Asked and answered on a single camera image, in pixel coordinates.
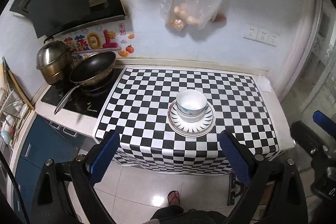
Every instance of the screw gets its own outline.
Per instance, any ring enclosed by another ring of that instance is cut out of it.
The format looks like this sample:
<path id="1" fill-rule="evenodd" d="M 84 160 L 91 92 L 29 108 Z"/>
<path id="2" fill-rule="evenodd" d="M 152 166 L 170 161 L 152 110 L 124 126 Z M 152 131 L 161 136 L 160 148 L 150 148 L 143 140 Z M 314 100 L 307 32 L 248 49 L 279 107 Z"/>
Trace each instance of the screw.
<path id="1" fill-rule="evenodd" d="M 82 161 L 84 159 L 85 159 L 85 155 L 83 155 L 83 154 L 80 154 L 76 157 L 76 161 Z"/>
<path id="2" fill-rule="evenodd" d="M 263 161 L 264 160 L 264 157 L 262 155 L 255 155 L 254 158 L 257 160 L 257 161 Z"/>
<path id="3" fill-rule="evenodd" d="M 294 161 L 293 159 L 288 159 L 288 160 L 287 160 L 287 163 L 288 163 L 289 165 L 294 165 L 295 161 Z"/>
<path id="4" fill-rule="evenodd" d="M 47 159 L 46 161 L 45 161 L 45 165 L 46 166 L 49 166 L 49 165 L 51 165 L 53 163 L 53 160 L 52 159 Z"/>

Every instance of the stainless steel pot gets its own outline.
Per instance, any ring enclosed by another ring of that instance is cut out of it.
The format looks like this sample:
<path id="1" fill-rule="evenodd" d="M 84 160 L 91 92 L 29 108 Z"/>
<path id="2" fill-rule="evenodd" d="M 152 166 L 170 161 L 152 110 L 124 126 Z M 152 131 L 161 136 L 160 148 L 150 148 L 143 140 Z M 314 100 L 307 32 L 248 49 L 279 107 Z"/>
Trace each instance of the stainless steel pot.
<path id="1" fill-rule="evenodd" d="M 36 63 L 36 68 L 41 71 L 49 85 L 67 78 L 70 70 L 64 68 L 71 65 L 73 67 L 71 51 L 62 41 L 52 41 L 44 45 L 37 53 Z"/>
<path id="2" fill-rule="evenodd" d="M 58 83 L 60 81 L 68 79 L 72 69 L 74 68 L 74 66 L 75 65 L 73 63 L 69 64 L 68 66 L 66 66 L 65 68 L 63 68 L 59 72 L 55 73 L 54 75 L 46 77 L 45 81 L 49 85 L 55 85 L 56 83 Z"/>

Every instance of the person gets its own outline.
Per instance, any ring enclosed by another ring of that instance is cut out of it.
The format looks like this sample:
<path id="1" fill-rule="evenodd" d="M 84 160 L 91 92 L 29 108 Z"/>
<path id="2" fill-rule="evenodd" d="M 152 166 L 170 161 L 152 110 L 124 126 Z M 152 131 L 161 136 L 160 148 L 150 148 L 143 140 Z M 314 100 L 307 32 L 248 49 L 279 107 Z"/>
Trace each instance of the person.
<path id="1" fill-rule="evenodd" d="M 183 208 L 180 206 L 180 193 L 176 190 L 171 191 L 167 199 L 169 206 L 157 210 L 151 220 L 144 224 L 222 224 L 226 219 L 226 216 L 215 211 L 206 212 L 192 209 L 184 213 Z"/>

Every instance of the pan handle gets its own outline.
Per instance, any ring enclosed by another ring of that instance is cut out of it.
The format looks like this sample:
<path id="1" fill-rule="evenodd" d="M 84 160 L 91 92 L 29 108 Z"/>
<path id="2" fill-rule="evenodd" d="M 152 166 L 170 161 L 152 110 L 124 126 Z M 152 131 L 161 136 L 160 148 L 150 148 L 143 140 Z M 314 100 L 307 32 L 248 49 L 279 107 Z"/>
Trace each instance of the pan handle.
<path id="1" fill-rule="evenodd" d="M 72 89 L 70 89 L 68 91 L 68 93 L 62 98 L 62 100 L 58 103 L 57 107 L 55 108 L 55 111 L 54 111 L 54 114 L 57 114 L 64 106 L 65 104 L 68 102 L 71 94 L 73 93 L 73 91 L 77 88 L 79 88 L 80 86 L 82 86 L 84 84 L 81 84 L 81 85 L 77 85 L 77 86 L 74 86 Z"/>

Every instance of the white plate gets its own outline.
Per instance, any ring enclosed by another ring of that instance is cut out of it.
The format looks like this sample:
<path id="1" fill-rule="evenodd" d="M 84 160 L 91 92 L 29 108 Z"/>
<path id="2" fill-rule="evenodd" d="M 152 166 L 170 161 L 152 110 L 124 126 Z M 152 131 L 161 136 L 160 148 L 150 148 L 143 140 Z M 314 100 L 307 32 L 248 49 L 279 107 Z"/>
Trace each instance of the white plate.
<path id="1" fill-rule="evenodd" d="M 168 107 L 168 124 L 177 134 L 184 137 L 201 137 L 210 132 L 215 126 L 216 117 L 213 106 L 208 102 L 204 111 L 204 116 L 197 122 L 186 122 L 177 113 L 176 100 Z"/>

